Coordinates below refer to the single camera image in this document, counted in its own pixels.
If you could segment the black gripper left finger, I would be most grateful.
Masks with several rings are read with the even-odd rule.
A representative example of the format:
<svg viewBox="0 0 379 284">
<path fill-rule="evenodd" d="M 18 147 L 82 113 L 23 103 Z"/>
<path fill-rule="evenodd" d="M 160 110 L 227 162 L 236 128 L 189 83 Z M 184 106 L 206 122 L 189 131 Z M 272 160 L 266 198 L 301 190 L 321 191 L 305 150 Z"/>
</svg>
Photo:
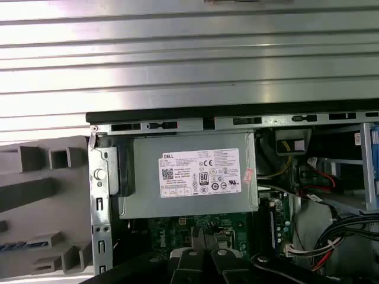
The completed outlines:
<svg viewBox="0 0 379 284">
<path fill-rule="evenodd" d="M 205 262 L 205 232 L 191 231 L 191 247 L 172 250 L 169 257 L 150 251 L 114 268 L 114 283 L 201 283 Z"/>
</svg>

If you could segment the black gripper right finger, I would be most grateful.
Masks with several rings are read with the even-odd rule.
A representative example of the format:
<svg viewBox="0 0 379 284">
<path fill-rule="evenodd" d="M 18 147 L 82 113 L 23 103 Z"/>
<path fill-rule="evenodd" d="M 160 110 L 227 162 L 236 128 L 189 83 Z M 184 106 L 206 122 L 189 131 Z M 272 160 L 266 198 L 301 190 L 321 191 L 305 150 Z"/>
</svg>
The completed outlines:
<svg viewBox="0 0 379 284">
<path fill-rule="evenodd" d="M 207 234 L 207 250 L 225 283 L 336 283 L 275 256 L 258 253 L 244 259 L 236 250 L 220 247 L 214 233 Z"/>
</svg>

